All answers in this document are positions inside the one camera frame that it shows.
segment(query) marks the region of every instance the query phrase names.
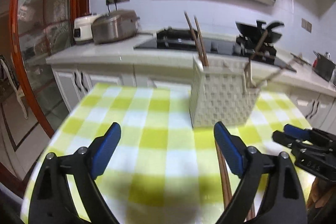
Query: white cabinet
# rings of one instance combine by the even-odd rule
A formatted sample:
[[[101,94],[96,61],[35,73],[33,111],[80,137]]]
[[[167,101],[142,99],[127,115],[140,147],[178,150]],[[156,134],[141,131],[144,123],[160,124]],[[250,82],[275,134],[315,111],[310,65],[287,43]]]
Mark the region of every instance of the white cabinet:
[[[313,91],[293,88],[290,92],[290,99],[301,111],[301,113],[310,121],[309,117],[315,110],[315,104],[320,94]]]
[[[191,90],[192,69],[135,65],[134,73],[137,87]]]
[[[97,83],[135,87],[133,65],[78,65],[84,90],[92,89]]]
[[[315,102],[315,110],[310,115],[310,124],[312,127],[322,129],[322,125],[333,106],[334,98],[321,94]]]
[[[77,70],[54,68],[53,73],[64,103],[71,112],[85,95],[80,84],[80,74]]]
[[[336,100],[320,129],[336,135]]]
[[[290,99],[314,128],[322,129],[333,106],[334,98],[317,92],[293,88]]]

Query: white countertop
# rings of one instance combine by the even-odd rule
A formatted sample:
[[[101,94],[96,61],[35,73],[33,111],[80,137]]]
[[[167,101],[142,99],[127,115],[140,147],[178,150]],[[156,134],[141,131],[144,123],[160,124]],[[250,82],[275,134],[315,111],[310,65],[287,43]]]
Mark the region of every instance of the white countertop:
[[[65,49],[49,58],[46,58],[47,64],[134,64],[134,65],[159,65],[178,68],[192,68],[193,56],[196,52],[178,51],[178,50],[152,50],[152,49],[133,49],[134,46],[152,39],[151,35],[138,35],[134,38],[121,42],[94,45],[73,46]],[[222,39],[235,41],[232,36],[221,36]],[[277,56],[285,62],[291,60],[292,56],[277,49]],[[230,59],[230,56],[223,56],[224,59]],[[260,62],[252,62],[253,78],[264,78],[278,70],[277,67],[266,65]],[[308,66],[294,64],[292,67],[297,73],[284,70],[280,76],[273,79],[273,82],[300,87],[316,91],[325,95],[336,97],[336,89],[332,83],[329,83],[318,76]]]

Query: wok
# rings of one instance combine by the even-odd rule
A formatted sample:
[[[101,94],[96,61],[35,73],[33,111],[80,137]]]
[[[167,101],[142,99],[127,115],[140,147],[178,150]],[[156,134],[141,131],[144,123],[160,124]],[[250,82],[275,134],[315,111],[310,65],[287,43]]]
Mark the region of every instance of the wok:
[[[244,37],[250,38],[251,41],[256,44],[258,43],[261,36],[263,35],[263,32],[265,31],[265,29],[262,28],[263,24],[266,24],[266,22],[257,21],[257,26],[236,22],[236,26],[239,32]],[[276,43],[282,37],[282,34],[272,31],[273,28],[279,26],[284,26],[283,22],[272,22],[266,27],[266,29],[268,30],[268,36],[264,41],[265,44]]]

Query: table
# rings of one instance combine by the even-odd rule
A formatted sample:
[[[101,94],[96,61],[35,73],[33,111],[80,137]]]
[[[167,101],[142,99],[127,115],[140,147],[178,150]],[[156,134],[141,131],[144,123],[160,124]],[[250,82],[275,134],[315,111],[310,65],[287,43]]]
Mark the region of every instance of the table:
[[[29,202],[46,154],[74,153],[103,135],[112,122],[122,137],[105,173],[96,184],[120,223],[215,223],[224,210],[221,175],[212,128],[193,130],[189,92],[117,87],[98,83],[53,136],[28,183],[21,218],[28,223]],[[271,134],[287,123],[310,125],[282,93],[262,92],[244,126],[229,127],[246,145],[277,155],[288,149],[273,143]],[[314,180],[297,169],[308,198]],[[229,170],[232,192],[239,179]],[[265,189],[263,176],[255,199]],[[73,177],[69,186],[80,217],[89,220]]]

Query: induction cooktop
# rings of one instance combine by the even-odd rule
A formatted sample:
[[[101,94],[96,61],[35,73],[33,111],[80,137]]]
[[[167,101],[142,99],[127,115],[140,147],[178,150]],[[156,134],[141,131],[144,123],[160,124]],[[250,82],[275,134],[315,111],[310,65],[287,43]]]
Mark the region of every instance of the induction cooktop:
[[[249,54],[236,54],[233,50],[234,42],[226,41],[221,39],[210,39],[210,38],[203,38],[204,47],[207,53],[211,54],[221,54],[221,55],[231,55],[231,56],[242,56],[242,57],[249,57]],[[138,46],[134,47],[135,50],[141,49],[162,49],[162,50],[181,50],[181,51],[197,51],[195,42],[190,39],[179,39],[179,38],[153,38],[149,41],[146,41]],[[294,68],[288,66],[286,62],[281,60],[278,57],[275,59],[265,59],[259,56],[256,56],[254,61],[262,62],[265,64],[273,65],[279,68],[284,68],[287,66],[287,70],[296,72]]]

